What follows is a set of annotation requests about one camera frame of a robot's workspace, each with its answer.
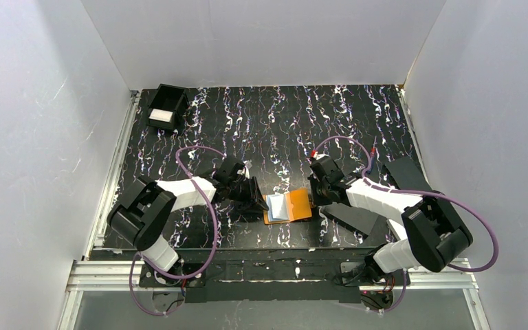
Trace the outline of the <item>orange card holder wallet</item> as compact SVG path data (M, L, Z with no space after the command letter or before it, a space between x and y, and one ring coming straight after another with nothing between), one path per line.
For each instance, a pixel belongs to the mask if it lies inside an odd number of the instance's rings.
M263 212L266 225L291 223L312 218L309 191L301 188L283 194L264 195L268 210Z

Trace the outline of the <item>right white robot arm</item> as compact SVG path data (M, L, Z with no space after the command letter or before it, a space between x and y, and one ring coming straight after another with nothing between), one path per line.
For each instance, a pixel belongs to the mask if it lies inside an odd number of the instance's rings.
M456 210L438 194L406 194L376 184L359 173L345 175L324 154L313 156L310 168L315 205L343 204L368 210L405 229L405 239L385 243L365 257L363 272L367 275L414 267L440 272L473 242Z

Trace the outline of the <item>black box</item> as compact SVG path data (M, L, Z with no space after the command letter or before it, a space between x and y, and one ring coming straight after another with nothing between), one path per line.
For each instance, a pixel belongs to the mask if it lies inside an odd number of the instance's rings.
M148 106L146 123L149 127L161 129L168 132L178 130L182 124L183 116L188 108L188 97L186 90L183 87L174 85L160 84L157 92ZM149 120L149 115L152 109L162 109L172 111L174 118L171 123L158 122Z

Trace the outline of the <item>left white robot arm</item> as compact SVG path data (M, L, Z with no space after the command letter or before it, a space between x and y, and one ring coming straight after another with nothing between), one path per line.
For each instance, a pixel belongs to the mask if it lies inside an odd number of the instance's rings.
M107 215L107 225L154 270L176 279L178 276L170 270L179 256L163 236L171 212L194 206L212 208L226 200L240 213L263 213L269 209L257 179L248 175L246 165L235 157L227 157L215 170L184 180L138 177L116 201Z

